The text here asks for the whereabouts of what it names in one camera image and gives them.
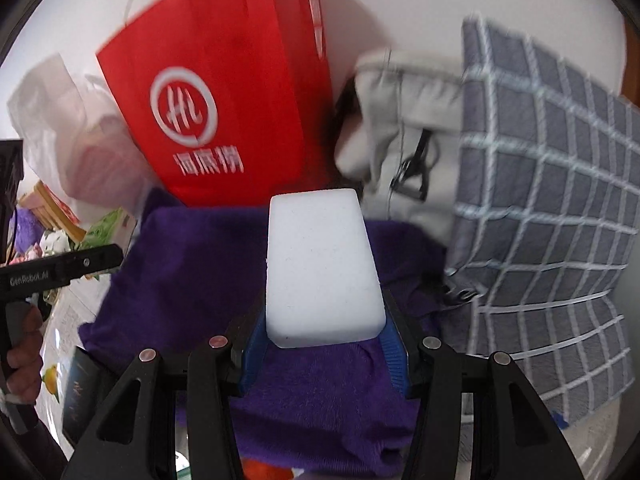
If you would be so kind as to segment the person's left hand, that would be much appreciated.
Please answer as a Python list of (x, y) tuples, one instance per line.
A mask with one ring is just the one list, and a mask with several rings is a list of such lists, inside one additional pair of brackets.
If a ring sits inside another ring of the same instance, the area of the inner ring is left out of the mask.
[(34, 405), (41, 389), (40, 356), (43, 336), (42, 317), (36, 307), (31, 307), (23, 321), (24, 338), (8, 353), (9, 366), (14, 373), (6, 381), (10, 397), (21, 404)]

